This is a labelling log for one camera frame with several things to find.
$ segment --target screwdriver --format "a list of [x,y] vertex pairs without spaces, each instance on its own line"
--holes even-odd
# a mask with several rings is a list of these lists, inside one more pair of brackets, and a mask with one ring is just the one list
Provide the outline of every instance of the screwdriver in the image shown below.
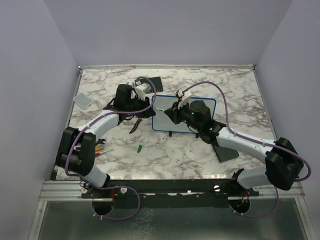
[[96,147],[96,148],[95,148],[95,151],[98,152],[98,151],[100,151],[100,150],[102,150],[102,149],[104,149],[104,147]]
[[113,148],[111,148],[111,149],[109,149],[109,150],[102,151],[102,152],[97,152],[97,153],[95,154],[95,156],[99,156],[100,154],[109,152],[109,151],[111,151],[111,150],[113,150]]

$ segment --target lavender wall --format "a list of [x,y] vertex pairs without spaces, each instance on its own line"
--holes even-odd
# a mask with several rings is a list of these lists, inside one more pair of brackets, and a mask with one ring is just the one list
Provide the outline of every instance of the lavender wall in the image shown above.
[[78,68],[42,0],[2,0],[0,33],[0,238],[25,240]]
[[257,64],[292,0],[44,0],[79,65]]
[[320,1],[293,1],[256,72],[277,135],[312,167],[303,188],[320,239]]

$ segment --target white board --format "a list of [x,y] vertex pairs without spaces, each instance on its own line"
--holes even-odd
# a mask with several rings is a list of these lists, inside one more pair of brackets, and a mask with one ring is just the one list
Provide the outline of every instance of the white board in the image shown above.
[[[196,100],[203,100],[205,105],[210,108],[210,112],[212,114],[212,118],[215,114],[216,103],[217,101],[214,98],[206,98],[206,97],[191,97],[189,100],[189,104]],[[179,124],[174,124],[170,118],[163,112],[158,109],[167,110],[172,107],[174,102],[178,101],[176,96],[172,95],[156,95],[155,102],[152,106],[156,115],[152,117],[152,129],[155,131],[162,132],[176,132],[176,133],[188,133],[192,134],[187,124],[181,122]]]

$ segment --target marble tabletop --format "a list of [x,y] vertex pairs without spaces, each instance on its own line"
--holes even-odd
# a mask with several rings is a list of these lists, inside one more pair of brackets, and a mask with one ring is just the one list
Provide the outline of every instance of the marble tabletop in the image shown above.
[[[161,95],[174,95],[177,89],[200,81],[215,82],[225,93],[232,128],[274,139],[254,72],[246,68],[87,69],[82,73],[78,93],[86,94],[93,103],[86,110],[75,104],[69,125],[79,127],[89,122],[115,96],[119,84],[139,76],[161,77],[164,90]],[[214,119],[225,123],[223,99],[214,86],[201,84],[191,92],[194,97],[215,98]],[[106,139],[104,149],[113,150],[97,156],[95,164],[112,179],[226,178],[238,169],[262,165],[243,153],[236,159],[220,163],[210,144],[195,138],[194,134],[174,133],[169,137],[166,132],[154,131],[151,118],[142,120],[138,129],[129,134],[136,120],[124,121],[103,136]],[[139,145],[142,150],[137,153]],[[59,168],[56,179],[77,178],[66,176]]]

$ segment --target purple cable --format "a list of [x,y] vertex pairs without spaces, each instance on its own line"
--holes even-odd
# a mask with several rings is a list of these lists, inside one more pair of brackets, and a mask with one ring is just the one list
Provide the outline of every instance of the purple cable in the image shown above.
[[[235,131],[233,131],[233,130],[231,129],[231,127],[230,127],[230,125],[229,125],[229,114],[228,114],[228,105],[227,105],[226,96],[225,96],[224,92],[222,91],[222,89],[221,89],[217,84],[215,84],[215,83],[213,83],[213,82],[211,82],[211,81],[201,81],[201,82],[197,82],[197,83],[195,83],[195,84],[187,87],[185,90],[182,91],[182,93],[185,93],[186,91],[188,91],[188,90],[192,89],[193,87],[198,86],[198,85],[200,85],[200,84],[211,84],[211,85],[215,86],[215,87],[219,90],[219,92],[221,93],[222,98],[223,98],[223,101],[224,101],[226,127],[228,128],[228,130],[229,130],[232,134],[234,134],[234,135],[236,135],[236,136],[238,136],[238,137],[240,137],[240,138],[242,138],[242,139],[245,139],[245,140],[248,140],[248,141],[257,143],[257,144],[261,144],[261,145],[264,144],[262,141],[259,141],[259,140],[252,139],[252,138],[250,138],[250,137],[241,135],[241,134],[236,133]],[[306,175],[305,177],[296,179],[296,180],[295,180],[296,182],[304,181],[304,180],[306,180],[306,179],[308,179],[308,178],[310,177],[310,175],[311,175],[311,167],[310,167],[309,163],[308,163],[303,157],[299,156],[298,154],[296,154],[296,153],[293,152],[293,151],[290,151],[290,150],[288,150],[288,149],[286,149],[286,148],[284,148],[284,147],[281,147],[281,146],[278,146],[278,145],[275,145],[275,144],[265,143],[265,146],[269,146],[269,147],[272,147],[272,148],[277,148],[277,149],[280,149],[280,150],[282,150],[282,151],[285,151],[286,153],[289,153],[289,154],[297,157],[298,159],[300,159],[300,160],[306,165],[306,167],[307,167],[307,169],[308,169],[307,175]],[[274,205],[273,209],[272,209],[270,212],[268,212],[268,213],[266,213],[266,214],[263,214],[263,215],[258,215],[258,216],[244,215],[244,214],[241,214],[241,213],[239,213],[239,212],[235,212],[235,213],[238,214],[238,215],[247,217],[247,218],[263,218],[263,217],[269,216],[269,215],[272,214],[272,213],[276,210],[276,208],[278,207],[278,203],[279,203],[279,193],[278,193],[278,190],[277,190],[276,187],[275,187],[275,192],[276,192],[276,202],[275,202],[275,205]]]
[[[153,100],[152,100],[152,102],[150,103],[149,106],[147,106],[146,108],[144,108],[144,109],[142,109],[142,110],[139,110],[139,111],[115,111],[115,112],[108,112],[108,113],[106,113],[105,115],[101,115],[100,117],[97,117],[93,122],[91,122],[91,123],[89,124],[89,127],[91,127],[93,124],[95,124],[96,122],[98,122],[100,119],[102,119],[102,118],[104,118],[104,117],[106,117],[106,116],[112,115],[112,114],[139,114],[139,113],[142,113],[142,112],[148,110],[149,108],[151,108],[152,105],[155,103],[156,97],[157,97],[156,87],[155,87],[155,85],[153,84],[153,82],[152,82],[149,78],[147,78],[147,77],[139,76],[139,77],[135,80],[135,82],[136,82],[137,80],[139,80],[139,79],[145,79],[145,80],[147,80],[147,81],[149,82],[149,84],[150,84],[150,85],[152,86],[152,88],[153,88],[154,98],[153,98]],[[71,146],[71,148],[70,148],[70,151],[69,151],[69,154],[68,154],[68,157],[67,157],[67,159],[66,159],[65,166],[64,166],[65,174],[66,174],[67,176],[79,176],[78,174],[71,174],[71,173],[69,173],[69,172],[68,172],[68,167],[69,167],[69,162],[70,162],[70,158],[71,158],[72,152],[73,152],[73,150],[74,150],[74,148],[75,148],[75,146],[76,146],[76,144],[77,144],[80,136],[81,136],[87,129],[88,129],[88,127],[86,126],[86,127],[84,127],[84,128],[79,132],[79,134],[76,136],[76,138],[75,138],[75,140],[73,141],[73,144],[72,144],[72,146]],[[132,190],[132,191],[136,194],[136,196],[137,196],[137,198],[138,198],[138,206],[137,206],[135,212],[134,212],[133,214],[127,216],[127,217],[114,218],[114,217],[97,215],[96,212],[95,212],[95,209],[93,208],[92,210],[93,210],[93,212],[94,212],[97,216],[102,217],[102,218],[104,218],[104,219],[108,219],[108,220],[116,220],[116,221],[118,221],[118,220],[127,220],[127,219],[130,219],[130,218],[132,218],[134,215],[136,215],[136,214],[138,213],[138,211],[139,211],[139,209],[140,209],[140,197],[139,197],[138,192],[137,192],[135,189],[133,189],[132,187],[129,187],[129,186],[100,187],[100,186],[96,186],[96,185],[91,184],[91,183],[90,183],[90,185],[93,186],[94,188],[100,189],[100,190],[111,190],[111,189],[127,188],[127,189]]]
[[98,217],[100,217],[100,218],[102,217],[103,219],[108,219],[108,220],[122,221],[122,220],[128,220],[128,219],[130,219],[130,218],[132,218],[134,215],[136,215],[136,214],[138,213],[138,211],[139,211],[139,209],[140,209],[140,204],[141,204],[141,202],[140,202],[139,193],[138,193],[134,188],[132,188],[132,187],[130,187],[130,186],[100,187],[100,186],[93,185],[93,184],[91,184],[91,183],[90,183],[90,185],[93,186],[94,188],[100,189],[100,190],[112,190],[112,189],[121,189],[121,188],[130,189],[130,190],[132,190],[132,191],[135,193],[135,195],[136,195],[137,198],[138,198],[138,206],[136,207],[136,210],[134,211],[134,213],[132,213],[132,214],[129,215],[129,216],[116,218],[116,217],[110,217],[110,216],[105,216],[105,215],[99,215],[99,214],[96,213],[95,207],[92,206],[92,211],[94,212],[94,214],[95,214],[96,216],[98,216]]
[[[259,141],[259,140],[256,140],[256,139],[253,139],[253,138],[250,138],[250,137],[241,135],[241,134],[236,133],[235,131],[233,131],[233,130],[231,129],[230,124],[229,124],[229,114],[228,114],[228,105],[227,105],[226,96],[225,96],[224,92],[222,91],[222,89],[221,89],[217,84],[215,84],[215,83],[213,83],[213,82],[211,82],[211,81],[201,81],[201,82],[197,82],[197,83],[193,84],[192,86],[189,86],[187,89],[183,90],[182,93],[184,93],[184,92],[186,92],[186,91],[188,91],[188,90],[192,89],[193,87],[198,86],[198,85],[200,85],[200,84],[211,84],[211,85],[215,86],[215,87],[219,90],[219,92],[221,93],[222,98],[223,98],[223,101],[224,101],[226,127],[228,128],[228,130],[229,130],[232,134],[234,134],[234,135],[236,135],[236,136],[238,136],[238,137],[240,137],[240,138],[242,138],[242,139],[245,139],[245,140],[254,142],[254,143],[256,143],[256,144],[261,144],[261,145],[264,144],[262,141]],[[286,152],[286,153],[289,153],[289,154],[295,156],[296,158],[300,159],[300,160],[306,165],[306,167],[307,167],[307,169],[308,169],[307,175],[306,175],[305,177],[296,179],[296,180],[295,180],[296,182],[301,182],[301,181],[307,180],[307,179],[310,177],[310,175],[311,175],[311,167],[310,167],[309,163],[308,163],[302,156],[299,156],[299,155],[296,154],[295,152],[290,151],[290,150],[288,150],[288,149],[286,149],[286,148],[284,148],[284,147],[281,147],[281,146],[278,146],[278,145],[275,145],[275,144],[265,143],[264,145],[265,145],[265,146],[272,147],[272,148],[277,148],[277,149],[280,149],[280,150],[282,150],[282,151],[284,151],[284,152]]]
[[240,213],[240,212],[237,212],[236,210],[233,209],[233,207],[229,204],[229,207],[233,210],[233,212],[241,217],[246,217],[246,218],[251,218],[251,219],[259,219],[259,218],[264,218],[264,217],[267,217],[271,214],[274,213],[274,211],[277,209],[278,207],[278,204],[279,204],[279,193],[278,193],[278,189],[276,187],[274,187],[275,189],[275,193],[276,193],[276,201],[275,201],[275,204],[273,206],[273,208],[271,209],[271,211],[265,213],[265,214],[262,214],[262,215],[257,215],[257,216],[254,216],[254,215],[246,215],[246,214],[243,214],[243,213]]

